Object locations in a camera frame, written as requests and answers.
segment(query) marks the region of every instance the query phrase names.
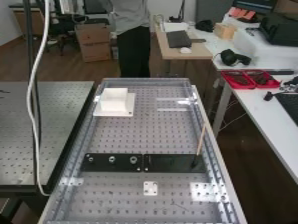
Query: monitor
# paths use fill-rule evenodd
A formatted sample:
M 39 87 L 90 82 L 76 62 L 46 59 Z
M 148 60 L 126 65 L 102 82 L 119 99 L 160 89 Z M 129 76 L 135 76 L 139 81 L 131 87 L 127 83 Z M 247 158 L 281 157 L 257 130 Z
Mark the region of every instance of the monitor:
M 99 0 L 84 0 L 84 11 L 87 15 L 107 14 L 107 11 Z
M 233 3 L 235 7 L 256 11 L 261 14 L 271 13 L 276 5 L 277 0 L 235 0 Z

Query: person's leg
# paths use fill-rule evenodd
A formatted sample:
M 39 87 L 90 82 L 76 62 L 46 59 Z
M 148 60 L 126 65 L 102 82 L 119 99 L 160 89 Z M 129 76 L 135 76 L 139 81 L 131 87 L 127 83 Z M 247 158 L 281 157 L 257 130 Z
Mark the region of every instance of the person's leg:
M 149 27 L 140 27 L 139 29 L 139 46 L 141 57 L 141 70 L 139 76 L 151 78 L 149 59 L 151 59 L 151 29 Z
M 141 69 L 141 57 L 136 48 L 137 28 L 127 31 L 118 36 L 119 45 L 119 65 L 122 77 L 139 77 Z

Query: red box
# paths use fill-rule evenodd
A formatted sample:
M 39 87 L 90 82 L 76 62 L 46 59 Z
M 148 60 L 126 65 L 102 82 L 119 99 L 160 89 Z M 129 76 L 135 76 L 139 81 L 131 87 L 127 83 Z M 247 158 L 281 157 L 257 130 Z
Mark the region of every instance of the red box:
M 252 81 L 256 83 L 257 88 L 260 89 L 280 88 L 281 83 L 273 78 L 273 76 L 268 72 L 263 70 L 245 70 L 244 72 L 249 76 Z
M 256 82 L 249 78 L 244 71 L 223 71 L 221 75 L 233 89 L 255 89 Z

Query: black metal bracket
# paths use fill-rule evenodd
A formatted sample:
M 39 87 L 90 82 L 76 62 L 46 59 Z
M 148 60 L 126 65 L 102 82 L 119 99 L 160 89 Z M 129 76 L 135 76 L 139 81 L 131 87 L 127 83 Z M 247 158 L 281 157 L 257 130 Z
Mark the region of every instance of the black metal bracket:
M 82 171 L 205 173 L 207 169 L 201 155 L 87 153 Z
M 148 173 L 205 173 L 203 156 L 192 154 L 145 154 L 144 171 Z
M 143 154 L 87 153 L 82 164 L 84 172 L 141 172 Z

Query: keyboard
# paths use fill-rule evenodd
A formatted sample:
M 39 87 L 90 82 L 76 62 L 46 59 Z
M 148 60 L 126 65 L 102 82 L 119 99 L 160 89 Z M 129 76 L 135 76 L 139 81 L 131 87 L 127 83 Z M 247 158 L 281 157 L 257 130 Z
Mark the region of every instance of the keyboard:
M 276 95 L 281 105 L 284 106 L 293 121 L 298 125 L 298 94 L 277 94 Z
M 184 30 L 167 33 L 167 37 L 171 48 L 192 47 L 192 40 Z

